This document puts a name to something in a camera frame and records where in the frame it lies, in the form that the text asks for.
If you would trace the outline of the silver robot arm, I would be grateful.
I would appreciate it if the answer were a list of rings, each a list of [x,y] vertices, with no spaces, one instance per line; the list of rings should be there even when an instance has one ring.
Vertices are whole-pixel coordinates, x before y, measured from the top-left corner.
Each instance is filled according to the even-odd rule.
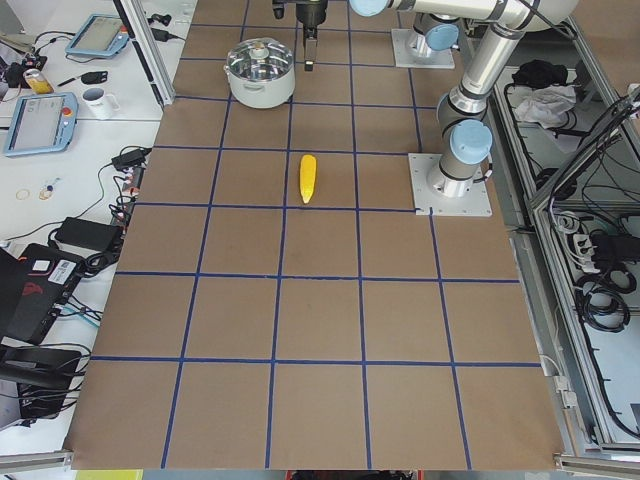
[[[360,16],[384,9],[484,20],[489,27],[457,86],[437,108],[445,149],[427,174],[436,193],[460,198],[474,183],[479,165],[488,156],[493,137],[482,122],[487,98],[518,42],[529,31],[541,31],[565,20],[576,1],[352,1]]]
[[[312,71],[317,57],[318,27],[326,21],[327,1],[273,1],[275,18],[284,16],[285,5],[294,4],[302,25],[304,70]],[[395,66],[399,68],[453,70],[453,49],[460,34],[458,18],[416,13],[411,29],[392,29]]]

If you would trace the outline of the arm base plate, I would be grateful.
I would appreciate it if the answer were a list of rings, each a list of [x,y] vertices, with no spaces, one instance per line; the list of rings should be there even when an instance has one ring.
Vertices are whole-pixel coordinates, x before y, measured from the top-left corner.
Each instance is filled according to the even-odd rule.
[[[440,154],[410,153],[409,172],[417,215],[491,217],[481,166],[467,180],[453,180],[440,169]]]
[[[456,27],[434,27],[424,34],[409,29],[392,29],[395,66],[401,68],[454,69],[452,47]]]

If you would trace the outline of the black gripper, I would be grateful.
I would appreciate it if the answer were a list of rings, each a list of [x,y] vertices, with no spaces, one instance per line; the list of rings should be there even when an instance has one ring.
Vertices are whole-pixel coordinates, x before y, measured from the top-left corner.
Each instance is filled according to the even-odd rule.
[[[303,26],[304,70],[311,72],[317,57],[317,28],[326,21],[327,0],[299,0],[296,4],[296,18]]]

